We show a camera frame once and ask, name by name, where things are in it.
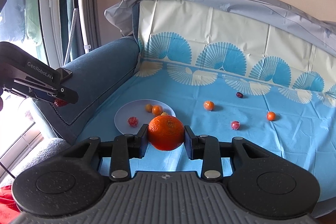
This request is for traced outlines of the dark red jujube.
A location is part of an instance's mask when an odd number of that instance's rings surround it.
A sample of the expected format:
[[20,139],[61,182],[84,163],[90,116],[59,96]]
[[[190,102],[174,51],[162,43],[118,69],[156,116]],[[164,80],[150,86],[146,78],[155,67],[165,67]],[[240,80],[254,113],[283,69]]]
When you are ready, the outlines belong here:
[[240,93],[240,92],[237,92],[237,93],[236,93],[236,96],[237,96],[238,98],[243,98],[243,94]]
[[54,100],[54,105],[56,107],[63,107],[63,106],[66,106],[68,103],[64,100],[61,100],[61,99],[55,99]]

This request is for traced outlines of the small orange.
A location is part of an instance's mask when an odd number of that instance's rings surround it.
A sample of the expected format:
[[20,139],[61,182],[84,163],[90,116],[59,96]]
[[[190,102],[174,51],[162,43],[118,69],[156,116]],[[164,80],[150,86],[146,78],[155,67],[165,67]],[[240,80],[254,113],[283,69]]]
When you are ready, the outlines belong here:
[[185,128],[176,117],[160,115],[148,124],[148,140],[160,151],[171,151],[178,148],[184,141]]
[[266,115],[268,121],[274,121],[276,119],[276,114],[272,111],[269,111]]

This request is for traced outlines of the small yellow-orange fruit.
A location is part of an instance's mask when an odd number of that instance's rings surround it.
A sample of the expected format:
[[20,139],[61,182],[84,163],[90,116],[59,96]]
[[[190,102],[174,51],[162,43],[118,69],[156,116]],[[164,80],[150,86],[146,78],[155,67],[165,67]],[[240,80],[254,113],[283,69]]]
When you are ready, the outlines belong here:
[[145,106],[145,110],[146,110],[147,112],[149,112],[149,113],[152,112],[152,108],[153,108],[153,106],[152,106],[151,104],[147,104],[147,105]]

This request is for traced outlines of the wrapped red fruit in plate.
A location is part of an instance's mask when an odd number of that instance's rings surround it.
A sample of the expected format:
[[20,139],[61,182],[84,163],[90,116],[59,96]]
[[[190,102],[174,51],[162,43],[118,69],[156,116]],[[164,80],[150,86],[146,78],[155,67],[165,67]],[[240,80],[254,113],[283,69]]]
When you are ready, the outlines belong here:
[[138,126],[138,118],[137,117],[130,117],[127,120],[127,123],[130,125],[130,127],[136,128]]

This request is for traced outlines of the wrapped pink-red fruit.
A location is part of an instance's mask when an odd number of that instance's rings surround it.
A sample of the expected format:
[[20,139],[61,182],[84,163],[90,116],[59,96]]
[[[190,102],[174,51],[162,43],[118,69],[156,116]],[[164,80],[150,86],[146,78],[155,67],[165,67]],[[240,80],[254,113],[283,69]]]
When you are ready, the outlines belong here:
[[231,122],[231,128],[233,130],[238,130],[240,128],[240,122],[239,121],[232,121]]

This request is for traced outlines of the wrapped orange on cloth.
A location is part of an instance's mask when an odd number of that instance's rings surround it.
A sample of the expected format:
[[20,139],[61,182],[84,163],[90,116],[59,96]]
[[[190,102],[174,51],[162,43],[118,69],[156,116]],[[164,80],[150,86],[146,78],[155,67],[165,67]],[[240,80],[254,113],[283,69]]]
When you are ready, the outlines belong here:
[[207,111],[213,111],[215,108],[215,104],[212,101],[205,101],[203,103],[203,107],[207,110]]

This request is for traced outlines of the light purple plate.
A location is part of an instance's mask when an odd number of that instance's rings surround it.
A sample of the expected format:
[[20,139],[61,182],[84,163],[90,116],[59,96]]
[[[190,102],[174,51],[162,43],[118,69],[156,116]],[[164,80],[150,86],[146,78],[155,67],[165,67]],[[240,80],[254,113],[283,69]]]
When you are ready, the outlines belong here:
[[[143,124],[148,124],[154,115],[145,110],[146,105],[158,105],[163,108],[163,111],[168,115],[176,116],[174,110],[167,104],[157,100],[135,100],[121,106],[115,116],[114,125],[116,129],[122,134],[136,134]],[[130,117],[136,117],[138,119],[138,125],[131,127],[128,123]]]

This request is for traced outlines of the wrapped orange in plate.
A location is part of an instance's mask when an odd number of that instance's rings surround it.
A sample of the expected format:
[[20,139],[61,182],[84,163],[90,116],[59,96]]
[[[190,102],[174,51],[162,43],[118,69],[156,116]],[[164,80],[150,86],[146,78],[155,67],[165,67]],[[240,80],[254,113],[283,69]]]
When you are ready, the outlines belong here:
[[163,113],[163,108],[160,105],[154,105],[151,109],[152,114],[157,117]]

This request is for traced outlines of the red cloth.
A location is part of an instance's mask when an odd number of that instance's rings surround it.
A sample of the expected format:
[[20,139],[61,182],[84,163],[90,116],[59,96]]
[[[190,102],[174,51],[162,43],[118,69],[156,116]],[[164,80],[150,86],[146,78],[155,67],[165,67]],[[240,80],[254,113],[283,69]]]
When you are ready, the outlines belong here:
[[12,186],[3,186],[0,189],[0,224],[8,224],[20,214],[12,196]]

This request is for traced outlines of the teal curtain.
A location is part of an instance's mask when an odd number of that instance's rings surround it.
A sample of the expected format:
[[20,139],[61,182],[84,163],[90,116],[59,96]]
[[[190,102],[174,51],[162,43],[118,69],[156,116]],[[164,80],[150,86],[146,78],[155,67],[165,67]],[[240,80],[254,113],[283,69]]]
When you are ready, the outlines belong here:
[[72,61],[101,46],[97,0],[59,0],[63,59]]

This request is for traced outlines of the grey plastic sheet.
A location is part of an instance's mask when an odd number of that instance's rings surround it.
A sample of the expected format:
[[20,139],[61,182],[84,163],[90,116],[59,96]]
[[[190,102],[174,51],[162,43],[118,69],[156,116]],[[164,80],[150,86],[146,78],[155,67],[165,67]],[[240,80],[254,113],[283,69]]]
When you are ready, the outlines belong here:
[[[133,6],[144,0],[120,0],[104,11],[123,36],[133,30]],[[184,0],[242,15],[289,32],[335,55],[335,23],[321,21],[280,0]]]

